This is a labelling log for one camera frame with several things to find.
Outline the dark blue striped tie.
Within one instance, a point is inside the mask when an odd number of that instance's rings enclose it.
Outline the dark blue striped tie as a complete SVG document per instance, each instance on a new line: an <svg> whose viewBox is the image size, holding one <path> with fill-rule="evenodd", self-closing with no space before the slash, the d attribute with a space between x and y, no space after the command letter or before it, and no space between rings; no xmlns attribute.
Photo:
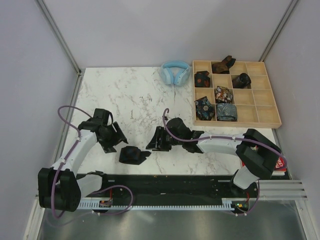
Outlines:
<svg viewBox="0 0 320 240"><path fill-rule="evenodd" d="M127 165L140 165L152 153L150 151L141 151L136 146L126 146L120 151L119 162Z"/></svg>

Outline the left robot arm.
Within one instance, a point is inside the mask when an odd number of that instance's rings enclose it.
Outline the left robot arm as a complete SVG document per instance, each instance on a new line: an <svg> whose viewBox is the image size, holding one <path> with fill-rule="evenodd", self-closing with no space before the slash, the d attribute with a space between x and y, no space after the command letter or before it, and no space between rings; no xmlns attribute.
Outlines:
<svg viewBox="0 0 320 240"><path fill-rule="evenodd" d="M128 142L113 114L106 109L95 109L93 115L78 126L70 122L67 125L76 130L76 137L60 158L51 167L43 167L37 176L39 204L50 209L56 219L62 216L58 211L74 212L80 201L91 193L104 197L110 191L109 183L99 172L77 178L90 150L99 144L104 153L114 153L115 146Z"/></svg>

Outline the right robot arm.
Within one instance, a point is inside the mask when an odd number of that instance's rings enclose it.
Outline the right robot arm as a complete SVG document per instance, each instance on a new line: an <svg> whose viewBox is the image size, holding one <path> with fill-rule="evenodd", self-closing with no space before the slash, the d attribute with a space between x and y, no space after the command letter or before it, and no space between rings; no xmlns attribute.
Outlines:
<svg viewBox="0 0 320 240"><path fill-rule="evenodd" d="M182 146L189 153L221 153L237 156L244 164L235 172L229 191L242 196L258 180L269 180L276 169L281 150L258 130L249 128L245 133L218 135L191 130L179 117L157 126L146 149L168 152L173 146Z"/></svg>

